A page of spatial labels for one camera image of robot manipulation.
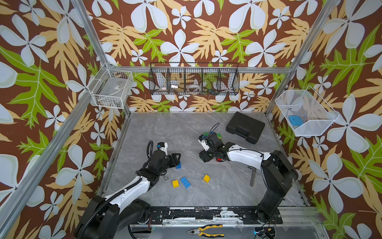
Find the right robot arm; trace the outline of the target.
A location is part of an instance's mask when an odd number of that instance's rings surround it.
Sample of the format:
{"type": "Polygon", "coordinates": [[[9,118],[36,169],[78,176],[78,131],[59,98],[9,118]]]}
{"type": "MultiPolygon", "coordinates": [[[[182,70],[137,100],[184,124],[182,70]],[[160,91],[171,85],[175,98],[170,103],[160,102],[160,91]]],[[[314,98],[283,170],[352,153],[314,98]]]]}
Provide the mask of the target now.
{"type": "Polygon", "coordinates": [[[239,162],[252,170],[259,170],[267,191],[256,207],[255,218],[261,223],[272,220],[278,206],[297,181],[298,173],[285,155],[278,150],[260,152],[244,148],[232,142],[224,144],[215,132],[200,135],[198,142],[204,150],[199,153],[205,163],[219,161],[239,162]]]}

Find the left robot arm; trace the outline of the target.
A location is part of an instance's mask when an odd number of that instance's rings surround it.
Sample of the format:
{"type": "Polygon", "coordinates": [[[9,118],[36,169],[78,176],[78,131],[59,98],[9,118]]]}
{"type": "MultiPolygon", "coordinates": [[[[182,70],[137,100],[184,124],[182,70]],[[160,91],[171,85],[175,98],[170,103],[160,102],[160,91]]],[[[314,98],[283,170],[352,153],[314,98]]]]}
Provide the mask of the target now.
{"type": "Polygon", "coordinates": [[[147,161],[127,185],[106,197],[96,196],[87,206],[74,236],[77,239],[112,239],[122,228],[149,219],[150,205],[139,197],[156,185],[167,170],[179,165],[180,153],[167,153],[167,143],[149,141],[147,161]]]}

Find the light blue long brick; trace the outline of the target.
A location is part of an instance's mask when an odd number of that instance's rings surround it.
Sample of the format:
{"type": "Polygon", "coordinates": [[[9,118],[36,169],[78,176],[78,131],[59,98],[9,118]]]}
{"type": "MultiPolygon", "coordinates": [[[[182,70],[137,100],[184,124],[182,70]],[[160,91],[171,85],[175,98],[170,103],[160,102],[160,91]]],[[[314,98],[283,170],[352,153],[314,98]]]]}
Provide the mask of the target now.
{"type": "Polygon", "coordinates": [[[188,179],[186,177],[182,177],[180,179],[181,183],[184,185],[184,187],[186,189],[190,188],[191,187],[191,183],[188,181],[188,179]]]}

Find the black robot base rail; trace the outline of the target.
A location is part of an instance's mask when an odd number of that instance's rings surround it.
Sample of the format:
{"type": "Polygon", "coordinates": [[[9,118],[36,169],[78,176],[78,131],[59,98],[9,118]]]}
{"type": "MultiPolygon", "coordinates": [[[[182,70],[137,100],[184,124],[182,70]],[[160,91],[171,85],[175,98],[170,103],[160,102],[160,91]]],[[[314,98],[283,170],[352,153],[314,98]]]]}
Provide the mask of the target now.
{"type": "Polygon", "coordinates": [[[192,221],[234,220],[244,225],[270,223],[281,225],[278,209],[271,216],[262,214],[256,206],[233,207],[150,207],[138,219],[139,223],[161,225],[165,220],[190,219],[192,221]]]}

